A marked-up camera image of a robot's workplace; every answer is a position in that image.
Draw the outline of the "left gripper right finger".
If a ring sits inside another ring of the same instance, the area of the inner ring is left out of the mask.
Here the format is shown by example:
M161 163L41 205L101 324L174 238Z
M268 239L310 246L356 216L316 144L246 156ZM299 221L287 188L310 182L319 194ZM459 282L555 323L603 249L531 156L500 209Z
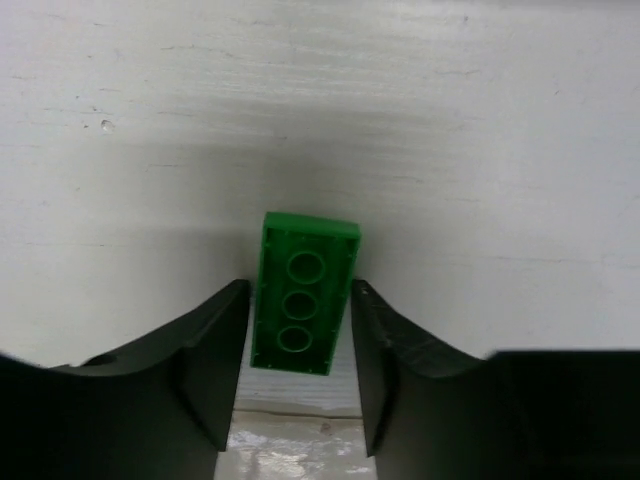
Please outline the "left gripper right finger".
M366 281L351 324L367 454L381 479L635 479L639 355L466 354Z

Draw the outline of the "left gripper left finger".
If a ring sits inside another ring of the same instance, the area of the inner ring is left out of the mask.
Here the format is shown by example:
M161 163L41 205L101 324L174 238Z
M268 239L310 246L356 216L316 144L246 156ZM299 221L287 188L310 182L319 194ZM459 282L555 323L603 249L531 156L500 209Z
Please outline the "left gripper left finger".
M211 479L227 445L250 284L78 365L1 358L5 479Z

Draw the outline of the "green lego plate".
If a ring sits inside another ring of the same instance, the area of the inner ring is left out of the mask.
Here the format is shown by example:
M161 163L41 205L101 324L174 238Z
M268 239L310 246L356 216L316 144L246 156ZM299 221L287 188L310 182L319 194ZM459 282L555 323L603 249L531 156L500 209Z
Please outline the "green lego plate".
M326 376L361 241L358 224L265 214L250 365Z

